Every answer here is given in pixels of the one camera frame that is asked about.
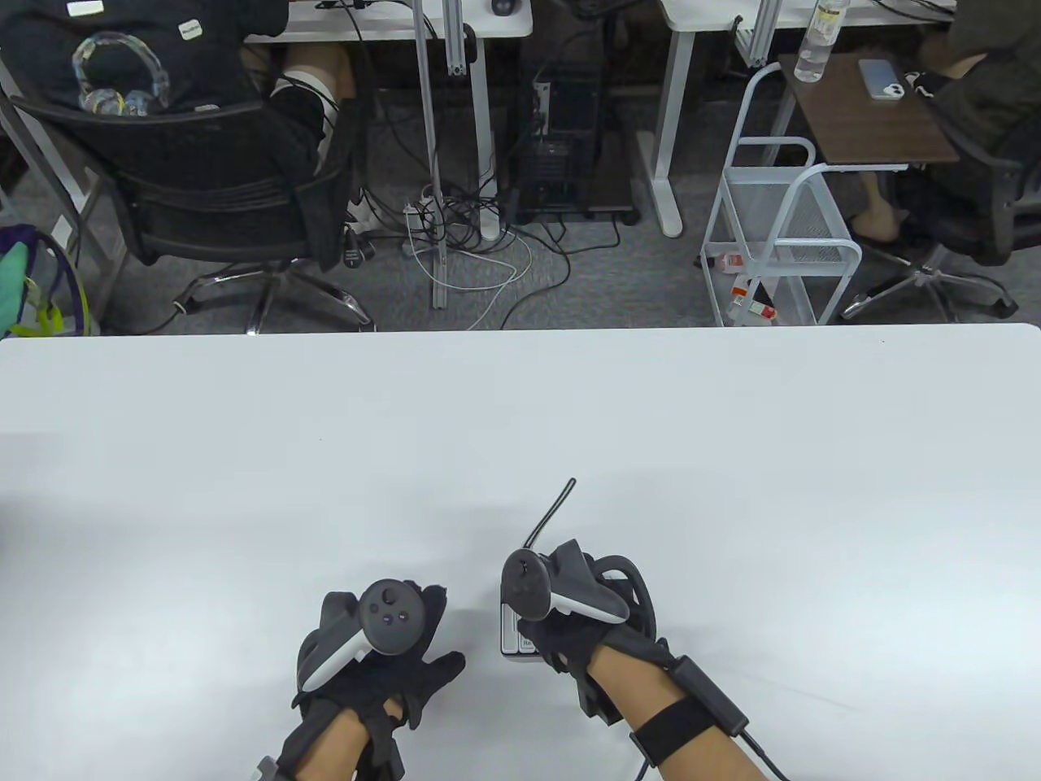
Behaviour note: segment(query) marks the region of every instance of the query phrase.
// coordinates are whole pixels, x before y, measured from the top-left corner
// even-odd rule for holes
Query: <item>green bag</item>
[[[40,247],[50,253],[39,252]],[[65,298],[66,289],[72,323],[55,301]],[[57,243],[31,225],[0,228],[0,338],[84,336],[91,331],[86,293]]]

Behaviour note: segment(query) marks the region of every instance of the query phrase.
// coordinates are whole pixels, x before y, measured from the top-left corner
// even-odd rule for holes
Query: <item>computer mouse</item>
[[[491,0],[491,12],[497,17],[508,17],[516,11],[520,0]]]

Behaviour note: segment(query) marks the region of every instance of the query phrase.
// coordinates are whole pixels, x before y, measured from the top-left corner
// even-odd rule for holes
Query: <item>white sticker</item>
[[[185,41],[192,41],[202,34],[202,25],[199,23],[198,19],[185,22],[184,24],[179,25],[177,29],[181,31],[181,37]]]
[[[69,9],[69,16],[76,17],[93,17],[95,14],[105,12],[105,3],[103,0],[75,0],[75,2],[66,3],[66,8]]]

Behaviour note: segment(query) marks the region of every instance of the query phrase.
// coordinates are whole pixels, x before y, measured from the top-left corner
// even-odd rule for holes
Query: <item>black glove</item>
[[[296,775],[307,752],[340,711],[353,710],[372,738],[362,762],[358,765],[359,781],[366,778],[390,778],[397,781],[404,775],[392,737],[393,730],[406,722],[413,730],[418,727],[423,708],[430,698],[455,680],[466,666],[466,657],[458,651],[429,663],[423,660],[445,614],[448,599],[442,586],[428,586],[421,591],[415,583],[406,583],[420,594],[426,608],[423,636],[411,650],[400,656],[370,653],[361,661],[350,662],[316,690],[298,694],[293,705],[300,706],[303,724],[286,738],[282,747],[278,765],[285,773]],[[344,600],[349,609],[356,608],[357,598],[353,594],[345,594]],[[316,634],[316,631],[311,632],[304,639],[300,660],[313,650]],[[396,721],[387,714],[384,709],[387,700],[395,700],[402,706],[404,721]]]
[[[605,624],[586,615],[564,615],[551,610],[542,621],[520,619],[517,631],[535,644],[542,658],[557,673],[570,674],[578,684],[579,704],[586,715],[599,715],[608,724],[614,724],[621,714],[588,672],[596,649],[607,646],[663,669],[672,664],[676,658],[669,653],[665,638],[656,638],[657,625],[650,602],[636,602],[627,581],[603,582],[629,604],[629,621],[625,624]]]

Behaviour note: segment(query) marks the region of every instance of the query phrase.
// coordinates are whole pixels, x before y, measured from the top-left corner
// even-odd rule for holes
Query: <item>headphones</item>
[[[152,92],[134,90],[124,96],[118,90],[95,90],[86,76],[86,67],[99,47],[125,46],[136,54],[152,74]],[[106,117],[148,117],[158,101],[162,108],[170,107],[170,74],[162,68],[155,52],[138,37],[122,32],[99,32],[86,39],[72,56],[72,67],[79,81],[79,106],[90,114]]]

